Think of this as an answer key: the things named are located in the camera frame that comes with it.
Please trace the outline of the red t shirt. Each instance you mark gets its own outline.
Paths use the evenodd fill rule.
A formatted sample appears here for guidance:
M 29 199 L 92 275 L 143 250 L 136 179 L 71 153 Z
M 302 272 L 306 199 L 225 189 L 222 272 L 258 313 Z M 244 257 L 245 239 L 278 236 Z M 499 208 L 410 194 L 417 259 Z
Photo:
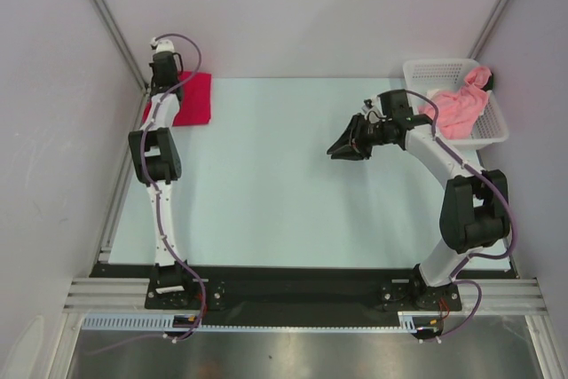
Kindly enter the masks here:
M 199 72 L 191 81 L 181 87 L 183 99 L 181 107 L 173 119 L 172 125 L 174 127 L 209 123 L 211 118 L 211 81 L 210 74 Z

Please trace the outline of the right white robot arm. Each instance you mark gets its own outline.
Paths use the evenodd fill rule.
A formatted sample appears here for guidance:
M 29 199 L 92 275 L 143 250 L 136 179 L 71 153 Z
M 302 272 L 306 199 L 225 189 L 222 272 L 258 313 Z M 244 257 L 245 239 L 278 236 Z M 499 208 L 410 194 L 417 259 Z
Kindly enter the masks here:
M 364 102 L 327 150 L 333 160 L 365 161 L 376 146 L 396 145 L 411 154 L 444 190 L 440 241 L 413 270 L 404 298 L 420 309 L 437 303 L 470 259 L 513 230 L 508 182 L 499 170 L 470 165 L 438 132 L 435 116 L 410 107 L 410 90 L 391 90 Z

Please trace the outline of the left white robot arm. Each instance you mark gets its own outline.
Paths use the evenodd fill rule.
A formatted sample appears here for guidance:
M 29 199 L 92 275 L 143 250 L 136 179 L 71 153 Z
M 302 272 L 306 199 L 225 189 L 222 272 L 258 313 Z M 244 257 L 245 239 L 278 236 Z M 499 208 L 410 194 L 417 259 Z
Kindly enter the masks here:
M 129 134 L 128 143 L 136 177 L 146 187 L 154 219 L 155 256 L 149 297 L 156 300 L 166 296 L 176 307 L 184 308 L 194 301 L 196 287 L 184 278 L 173 224 L 173 184 L 182 174 L 171 132 L 183 98 L 178 57 L 174 51 L 153 54 L 150 101 L 140 129 Z

